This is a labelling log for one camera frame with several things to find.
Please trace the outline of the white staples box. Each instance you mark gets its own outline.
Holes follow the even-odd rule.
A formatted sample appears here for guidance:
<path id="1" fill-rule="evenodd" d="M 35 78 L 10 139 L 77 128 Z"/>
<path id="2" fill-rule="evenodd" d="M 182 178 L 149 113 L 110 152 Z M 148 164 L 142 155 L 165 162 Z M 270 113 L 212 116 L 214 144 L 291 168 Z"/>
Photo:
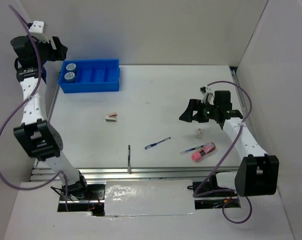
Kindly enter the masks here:
<path id="1" fill-rule="evenodd" d="M 203 139 L 204 137 L 204 130 L 202 128 L 197 129 L 197 138 Z"/>

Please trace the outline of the pink capped marker tube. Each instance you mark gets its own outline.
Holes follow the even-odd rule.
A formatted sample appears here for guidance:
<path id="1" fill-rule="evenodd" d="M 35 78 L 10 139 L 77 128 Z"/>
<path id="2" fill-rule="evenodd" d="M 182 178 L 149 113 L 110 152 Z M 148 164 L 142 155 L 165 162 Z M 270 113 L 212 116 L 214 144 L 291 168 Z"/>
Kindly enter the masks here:
<path id="1" fill-rule="evenodd" d="M 201 149 L 192 154 L 192 160 L 194 162 L 200 161 L 205 155 L 213 152 L 216 149 L 216 146 L 210 142 L 204 145 Z"/>

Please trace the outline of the pink white mini stapler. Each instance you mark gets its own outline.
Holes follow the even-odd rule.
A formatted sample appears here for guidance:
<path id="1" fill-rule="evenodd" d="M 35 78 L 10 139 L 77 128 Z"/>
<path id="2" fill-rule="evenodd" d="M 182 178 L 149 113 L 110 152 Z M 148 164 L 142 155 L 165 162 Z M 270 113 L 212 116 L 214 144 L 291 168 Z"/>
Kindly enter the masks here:
<path id="1" fill-rule="evenodd" d="M 106 122 L 117 122 L 117 113 L 116 112 L 108 113 L 104 116 L 104 119 Z"/>

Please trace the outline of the black gel pen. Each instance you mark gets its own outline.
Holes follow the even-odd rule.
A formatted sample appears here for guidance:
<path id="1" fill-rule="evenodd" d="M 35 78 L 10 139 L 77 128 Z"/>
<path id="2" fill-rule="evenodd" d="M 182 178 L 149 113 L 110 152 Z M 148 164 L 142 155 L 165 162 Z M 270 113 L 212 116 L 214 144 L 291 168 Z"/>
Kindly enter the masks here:
<path id="1" fill-rule="evenodd" d="M 127 171 L 131 174 L 131 146 L 128 145 L 128 164 L 127 164 Z"/>

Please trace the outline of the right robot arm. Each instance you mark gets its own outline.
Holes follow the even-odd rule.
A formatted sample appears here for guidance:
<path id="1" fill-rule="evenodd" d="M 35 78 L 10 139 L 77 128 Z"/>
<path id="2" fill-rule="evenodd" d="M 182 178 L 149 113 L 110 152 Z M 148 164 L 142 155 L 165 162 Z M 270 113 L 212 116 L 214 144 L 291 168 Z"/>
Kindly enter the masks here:
<path id="1" fill-rule="evenodd" d="M 191 99 L 179 117 L 181 121 L 207 123 L 214 120 L 232 141 L 241 164 L 236 171 L 214 172 L 208 177 L 209 191 L 220 196 L 226 189 L 234 190 L 241 197 L 273 195 L 277 190 L 279 160 L 269 155 L 257 143 L 239 110 L 233 109 L 228 90 L 200 89 L 202 100 Z"/>

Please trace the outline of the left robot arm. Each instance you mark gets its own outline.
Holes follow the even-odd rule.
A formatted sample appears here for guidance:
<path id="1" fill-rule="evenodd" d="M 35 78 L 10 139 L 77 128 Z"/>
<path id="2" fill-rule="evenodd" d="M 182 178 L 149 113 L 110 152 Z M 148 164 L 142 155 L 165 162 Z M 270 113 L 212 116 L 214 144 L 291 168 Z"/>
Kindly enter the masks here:
<path id="1" fill-rule="evenodd" d="M 41 111 L 42 101 L 38 92 L 40 83 L 46 78 L 43 65 L 47 61 L 65 60 L 67 47 L 56 36 L 49 41 L 18 36 L 10 44 L 17 54 L 14 62 L 16 78 L 26 101 L 21 125 L 14 128 L 13 134 L 29 157 L 45 163 L 59 175 L 63 193 L 78 200 L 85 199 L 90 188 L 84 176 L 64 155 L 61 135 Z"/>

